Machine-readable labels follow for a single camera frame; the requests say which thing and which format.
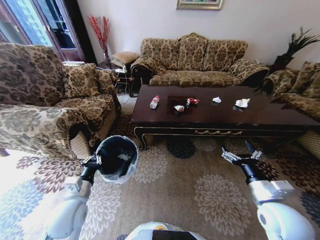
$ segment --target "plastic bottle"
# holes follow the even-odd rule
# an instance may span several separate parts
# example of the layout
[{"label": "plastic bottle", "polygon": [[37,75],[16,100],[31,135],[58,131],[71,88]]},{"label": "plastic bottle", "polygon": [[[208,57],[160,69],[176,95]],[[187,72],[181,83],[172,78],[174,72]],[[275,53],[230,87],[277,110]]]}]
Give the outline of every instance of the plastic bottle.
[{"label": "plastic bottle", "polygon": [[158,96],[158,95],[155,96],[155,97],[152,99],[151,103],[150,103],[150,108],[156,109],[156,107],[158,106],[159,100],[160,100],[160,99],[159,99],[159,96]]}]

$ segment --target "red branch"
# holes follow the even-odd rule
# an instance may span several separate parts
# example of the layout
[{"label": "red branch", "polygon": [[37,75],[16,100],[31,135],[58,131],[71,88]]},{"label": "red branch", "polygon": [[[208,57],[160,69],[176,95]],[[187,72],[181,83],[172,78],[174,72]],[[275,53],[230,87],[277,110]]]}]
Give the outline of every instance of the red branch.
[{"label": "red branch", "polygon": [[96,38],[105,53],[106,60],[109,60],[107,41],[110,30],[110,22],[105,16],[89,16],[88,22],[92,27]]}]

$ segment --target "door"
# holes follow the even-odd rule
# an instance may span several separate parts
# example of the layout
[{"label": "door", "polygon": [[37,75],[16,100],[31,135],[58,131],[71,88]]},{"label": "door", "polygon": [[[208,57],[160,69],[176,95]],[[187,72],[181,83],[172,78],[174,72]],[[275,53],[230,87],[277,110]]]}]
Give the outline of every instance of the door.
[{"label": "door", "polygon": [[0,0],[0,38],[18,44],[44,45],[62,61],[83,61],[76,35],[70,31],[56,0]]}]

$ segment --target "vase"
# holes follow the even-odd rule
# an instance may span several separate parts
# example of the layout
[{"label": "vase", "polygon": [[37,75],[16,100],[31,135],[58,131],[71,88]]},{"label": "vase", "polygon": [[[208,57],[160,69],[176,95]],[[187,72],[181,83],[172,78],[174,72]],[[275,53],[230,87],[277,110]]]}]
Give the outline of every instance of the vase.
[{"label": "vase", "polygon": [[110,58],[109,58],[109,54],[108,54],[108,51],[104,51],[103,52],[103,59],[105,61],[106,64],[109,64],[111,61],[110,61]]},{"label": "vase", "polygon": [[268,74],[270,75],[273,74],[275,71],[285,69],[292,59],[294,59],[292,56],[288,56],[285,54],[277,56],[274,63],[270,67]]}]

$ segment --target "wooden coffee table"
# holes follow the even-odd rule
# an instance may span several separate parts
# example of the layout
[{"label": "wooden coffee table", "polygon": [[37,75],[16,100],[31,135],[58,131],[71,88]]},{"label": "wooden coffee table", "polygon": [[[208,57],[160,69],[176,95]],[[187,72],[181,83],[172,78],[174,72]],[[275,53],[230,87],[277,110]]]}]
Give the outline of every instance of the wooden coffee table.
[{"label": "wooden coffee table", "polygon": [[[156,109],[150,108],[151,100],[159,95]],[[214,104],[212,98],[222,102]],[[198,98],[197,106],[190,106],[179,114],[175,105],[187,98]],[[250,98],[249,107],[235,107],[236,100]],[[134,106],[131,123],[140,142],[140,150],[147,149],[145,135],[188,135],[214,137],[263,137],[275,138],[265,147],[269,151],[303,135],[320,123],[300,113],[285,102],[266,93],[254,94],[247,86],[178,87],[149,86],[140,89]]]}]

